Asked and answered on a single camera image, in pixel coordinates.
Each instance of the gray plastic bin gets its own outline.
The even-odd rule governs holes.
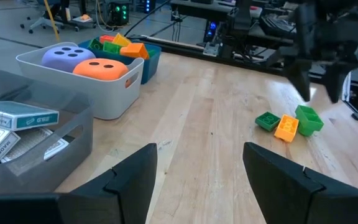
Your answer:
[[[0,194],[53,192],[91,153],[92,102],[74,91],[0,71],[0,101],[11,100],[59,110],[53,134],[24,155],[0,164]],[[70,144],[44,161],[45,151],[60,138]]]
[[[23,76],[53,85],[86,93],[93,101],[93,114],[100,119],[119,118],[139,97],[144,59],[137,58],[127,65],[129,71],[117,80],[105,81],[64,72],[41,65],[44,53],[54,47],[77,47],[63,42],[42,49],[33,50],[16,57]],[[126,87],[126,81],[132,84]]]

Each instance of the wooden table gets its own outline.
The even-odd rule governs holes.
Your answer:
[[[358,121],[312,84],[304,103],[288,80],[242,68],[163,54],[139,99],[114,121],[94,121],[92,154],[58,191],[67,192],[148,142],[158,144],[150,223],[265,223],[242,162],[252,141],[358,188]],[[295,115],[313,107],[325,125],[286,144],[255,124],[266,111]]]

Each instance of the purple foam die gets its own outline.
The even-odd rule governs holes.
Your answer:
[[[65,72],[73,72],[74,68],[84,60],[96,58],[94,54],[81,47],[61,46],[48,50],[42,57],[42,65]]]

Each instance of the blue light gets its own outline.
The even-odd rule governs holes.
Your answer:
[[[211,22],[211,25],[209,25],[211,29],[216,29],[216,23]]]

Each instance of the teal bin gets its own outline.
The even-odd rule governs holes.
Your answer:
[[[78,44],[78,46],[83,47],[83,48],[88,48],[88,45],[91,41],[92,40],[82,42],[82,43]],[[150,59],[144,60],[141,84],[147,83],[154,76],[155,72],[157,71],[158,61],[160,60],[160,55],[161,55],[161,47],[157,47],[157,46],[150,45],[150,44],[145,44],[145,46],[146,46],[146,49],[148,52],[153,50],[154,54],[150,57]],[[134,58],[131,58],[131,57],[126,57],[126,56],[122,56],[119,54],[105,52],[103,50],[91,50],[91,51],[94,53],[94,55],[97,58],[106,58],[106,59],[111,59],[111,60],[117,60],[119,62],[126,64],[126,65],[131,64],[135,60]]]

